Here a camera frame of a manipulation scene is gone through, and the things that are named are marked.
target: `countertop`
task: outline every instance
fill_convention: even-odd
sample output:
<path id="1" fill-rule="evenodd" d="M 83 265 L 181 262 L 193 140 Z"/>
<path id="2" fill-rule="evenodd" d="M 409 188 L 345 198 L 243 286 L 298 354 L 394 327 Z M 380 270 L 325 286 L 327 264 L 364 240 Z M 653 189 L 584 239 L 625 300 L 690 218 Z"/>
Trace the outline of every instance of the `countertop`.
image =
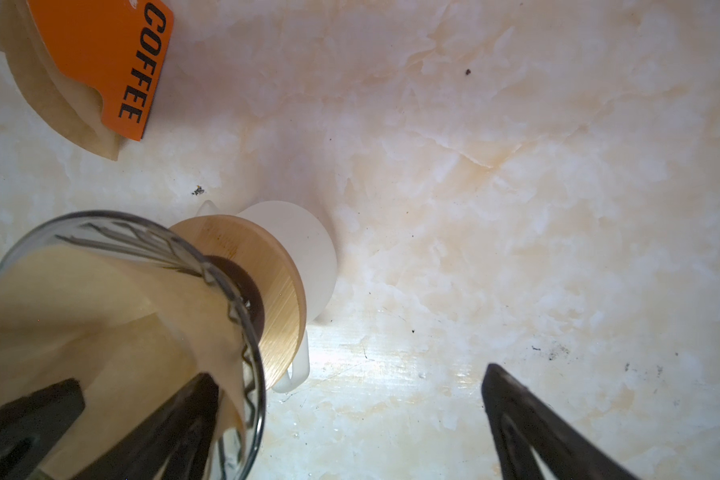
<path id="1" fill-rule="evenodd" d="M 720 478 L 720 0 L 166 3 L 117 162 L 0 53 L 0 258 L 75 210 L 313 212 L 336 291 L 251 478 L 499 478 L 489 362 L 635 474 Z"/>

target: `orange card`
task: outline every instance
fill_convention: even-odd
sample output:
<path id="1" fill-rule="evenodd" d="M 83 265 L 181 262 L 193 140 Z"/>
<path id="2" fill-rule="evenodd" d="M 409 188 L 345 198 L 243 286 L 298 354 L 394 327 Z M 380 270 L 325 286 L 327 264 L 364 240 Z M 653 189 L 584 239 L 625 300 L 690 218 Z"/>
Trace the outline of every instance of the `orange card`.
<path id="1" fill-rule="evenodd" d="M 173 13 L 160 0 L 27 0 L 61 73 L 101 94 L 102 123 L 141 140 Z"/>

